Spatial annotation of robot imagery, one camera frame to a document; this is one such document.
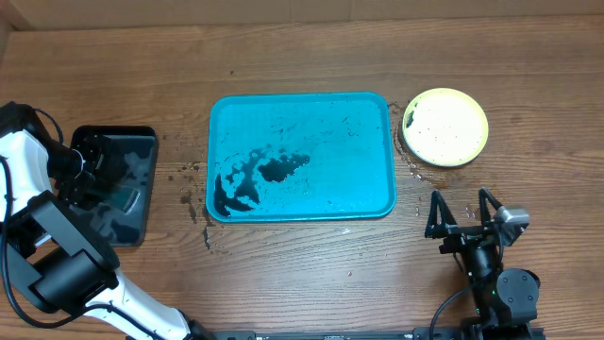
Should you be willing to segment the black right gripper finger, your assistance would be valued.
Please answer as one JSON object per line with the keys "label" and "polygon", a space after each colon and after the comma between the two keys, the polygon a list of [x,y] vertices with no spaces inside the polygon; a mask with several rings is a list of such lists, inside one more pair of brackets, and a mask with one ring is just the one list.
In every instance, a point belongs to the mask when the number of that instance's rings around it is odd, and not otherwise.
{"label": "black right gripper finger", "polygon": [[489,207],[492,207],[497,212],[502,207],[502,204],[485,187],[478,191],[478,204],[481,225],[486,227],[492,220]]}
{"label": "black right gripper finger", "polygon": [[433,191],[431,194],[425,237],[445,238],[452,235],[457,228],[457,221],[446,205],[442,194],[438,190]]}

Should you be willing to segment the yellow-green plate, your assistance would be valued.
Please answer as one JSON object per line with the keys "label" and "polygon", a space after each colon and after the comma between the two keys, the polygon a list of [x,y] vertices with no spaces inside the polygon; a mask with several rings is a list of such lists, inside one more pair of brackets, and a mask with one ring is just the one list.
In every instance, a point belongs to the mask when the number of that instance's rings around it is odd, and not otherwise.
{"label": "yellow-green plate", "polygon": [[482,106],[451,88],[426,90],[408,104],[400,132],[411,153],[423,162],[454,168],[472,162],[489,137]]}

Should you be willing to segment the green scrubbing sponge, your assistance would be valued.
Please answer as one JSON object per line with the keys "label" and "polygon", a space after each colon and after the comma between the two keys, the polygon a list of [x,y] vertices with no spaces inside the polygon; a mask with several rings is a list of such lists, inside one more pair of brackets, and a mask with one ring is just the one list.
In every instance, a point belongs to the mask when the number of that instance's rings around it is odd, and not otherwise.
{"label": "green scrubbing sponge", "polygon": [[132,210],[139,195],[140,191],[138,189],[124,185],[92,188],[92,196],[99,203],[122,213],[128,213]]}

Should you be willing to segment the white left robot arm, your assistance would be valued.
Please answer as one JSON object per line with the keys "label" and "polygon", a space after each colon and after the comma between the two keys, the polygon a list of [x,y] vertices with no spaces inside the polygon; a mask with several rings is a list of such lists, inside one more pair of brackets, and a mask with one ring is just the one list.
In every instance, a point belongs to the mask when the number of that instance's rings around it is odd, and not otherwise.
{"label": "white left robot arm", "polygon": [[130,339],[210,332],[129,280],[118,246],[143,241],[159,143],[151,127],[82,126],[71,142],[47,112],[1,109],[1,283],[8,303],[104,321]]}

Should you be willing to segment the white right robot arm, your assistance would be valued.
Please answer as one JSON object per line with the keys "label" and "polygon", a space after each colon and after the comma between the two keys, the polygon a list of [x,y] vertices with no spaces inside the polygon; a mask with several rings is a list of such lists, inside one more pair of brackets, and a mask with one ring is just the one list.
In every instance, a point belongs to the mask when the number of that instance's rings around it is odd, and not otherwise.
{"label": "white right robot arm", "polygon": [[468,279],[468,286],[441,304],[430,321],[428,337],[436,334],[436,322],[456,299],[470,294],[478,315],[465,318],[456,329],[458,339],[543,339],[530,322],[538,316],[540,279],[526,269],[504,267],[504,251],[529,226],[529,213],[506,207],[487,189],[478,191],[480,224],[461,227],[439,191],[431,194],[425,236],[441,239],[442,254],[454,257]]}

